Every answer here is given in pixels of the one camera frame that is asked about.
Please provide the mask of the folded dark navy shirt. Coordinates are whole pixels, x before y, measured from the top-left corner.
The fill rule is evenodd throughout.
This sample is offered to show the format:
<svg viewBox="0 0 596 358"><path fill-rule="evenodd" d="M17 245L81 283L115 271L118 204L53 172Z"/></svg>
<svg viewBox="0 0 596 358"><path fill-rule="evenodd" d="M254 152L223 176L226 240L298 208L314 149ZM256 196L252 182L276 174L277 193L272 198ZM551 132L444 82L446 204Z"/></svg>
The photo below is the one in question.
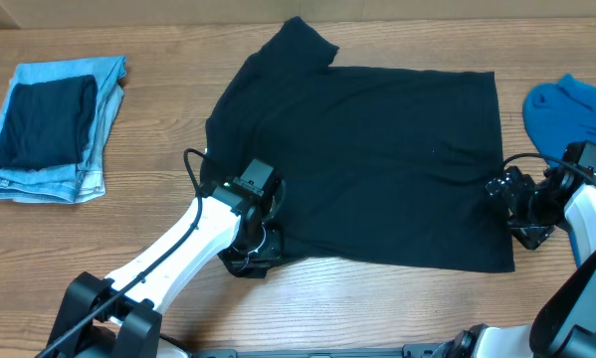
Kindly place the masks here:
<svg viewBox="0 0 596 358"><path fill-rule="evenodd" d="M92 75L15 85L0 132L0 169L40 170L81 162L97 95Z"/></svg>

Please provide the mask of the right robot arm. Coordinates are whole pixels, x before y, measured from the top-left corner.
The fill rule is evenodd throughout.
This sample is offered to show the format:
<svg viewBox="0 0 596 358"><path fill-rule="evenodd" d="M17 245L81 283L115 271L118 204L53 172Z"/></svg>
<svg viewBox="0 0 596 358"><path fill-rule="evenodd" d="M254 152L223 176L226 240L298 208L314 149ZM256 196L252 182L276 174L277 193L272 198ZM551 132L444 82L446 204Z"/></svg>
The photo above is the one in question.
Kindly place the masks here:
<svg viewBox="0 0 596 358"><path fill-rule="evenodd" d="M435 345L431 357L596 357L596 143L572 142L547 156L535 182L513 157L486 186L509 211L507 227L526 249L554 230L570 235L574 269L534 320L522 326L475 325Z"/></svg>

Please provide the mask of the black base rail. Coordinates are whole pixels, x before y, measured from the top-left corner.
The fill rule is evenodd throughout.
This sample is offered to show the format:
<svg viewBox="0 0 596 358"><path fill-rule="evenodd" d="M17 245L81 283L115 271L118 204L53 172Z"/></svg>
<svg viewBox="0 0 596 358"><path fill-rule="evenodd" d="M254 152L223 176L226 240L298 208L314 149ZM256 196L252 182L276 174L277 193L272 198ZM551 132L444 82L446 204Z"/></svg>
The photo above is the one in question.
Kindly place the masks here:
<svg viewBox="0 0 596 358"><path fill-rule="evenodd" d="M192 352L180 342L163 337L158 342L157 358L429 358L446 357L454 342L405 344L401 348L355 348L333 350L273 350L239 352L214 349Z"/></svg>

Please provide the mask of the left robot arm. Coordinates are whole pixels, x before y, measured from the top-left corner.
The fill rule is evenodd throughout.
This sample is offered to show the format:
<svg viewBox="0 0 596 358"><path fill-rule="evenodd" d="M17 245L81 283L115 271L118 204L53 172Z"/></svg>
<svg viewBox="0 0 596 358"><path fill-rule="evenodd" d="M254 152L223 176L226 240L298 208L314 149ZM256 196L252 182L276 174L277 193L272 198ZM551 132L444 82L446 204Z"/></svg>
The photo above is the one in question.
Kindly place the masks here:
<svg viewBox="0 0 596 358"><path fill-rule="evenodd" d="M282 235L271 220L285 187L260 160L223 182L196 183L186 213L142 254L104 278L84 271L70 283L41 356L188 356L162 336L164 313L217 256L234 275L265 271L279 259Z"/></svg>

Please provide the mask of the blue t-shirt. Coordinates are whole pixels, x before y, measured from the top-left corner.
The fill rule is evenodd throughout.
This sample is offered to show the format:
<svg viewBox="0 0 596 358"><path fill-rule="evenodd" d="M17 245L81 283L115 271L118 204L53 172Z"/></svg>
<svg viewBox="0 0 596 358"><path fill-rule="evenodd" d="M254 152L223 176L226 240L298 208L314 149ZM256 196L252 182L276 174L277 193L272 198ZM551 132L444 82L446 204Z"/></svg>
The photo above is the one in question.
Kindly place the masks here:
<svg viewBox="0 0 596 358"><path fill-rule="evenodd" d="M525 130L537 150L560 158L572 142L596 143L596 87L571 75L538 85L523 104Z"/></svg>

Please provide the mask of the black t-shirt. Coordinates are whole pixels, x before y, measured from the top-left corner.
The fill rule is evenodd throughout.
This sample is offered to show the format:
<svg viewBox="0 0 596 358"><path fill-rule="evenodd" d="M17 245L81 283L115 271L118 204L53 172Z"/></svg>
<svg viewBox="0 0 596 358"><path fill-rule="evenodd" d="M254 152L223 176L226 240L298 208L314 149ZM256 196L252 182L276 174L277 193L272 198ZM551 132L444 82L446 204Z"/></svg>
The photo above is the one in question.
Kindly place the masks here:
<svg viewBox="0 0 596 358"><path fill-rule="evenodd" d="M287 20L207 119L202 179L256 159L278 170L287 261L513 271L506 207L486 191L502 164L494 75L338 67L336 54Z"/></svg>

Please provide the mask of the folded light blue jeans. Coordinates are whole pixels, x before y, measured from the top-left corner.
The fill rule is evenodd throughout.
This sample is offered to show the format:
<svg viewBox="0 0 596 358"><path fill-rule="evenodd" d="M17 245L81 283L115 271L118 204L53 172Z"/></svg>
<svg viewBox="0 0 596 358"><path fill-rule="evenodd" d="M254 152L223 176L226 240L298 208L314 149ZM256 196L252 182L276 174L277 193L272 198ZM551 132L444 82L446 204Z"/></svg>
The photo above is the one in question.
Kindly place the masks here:
<svg viewBox="0 0 596 358"><path fill-rule="evenodd" d="M16 67L0 111L0 134L17 85L92 75L98 86L98 95L84 160L39 171L0 169L0 200L28 204L79 204L105 194L103 150L123 100L119 80L126 75L125 62L126 57L117 56L20 64Z"/></svg>

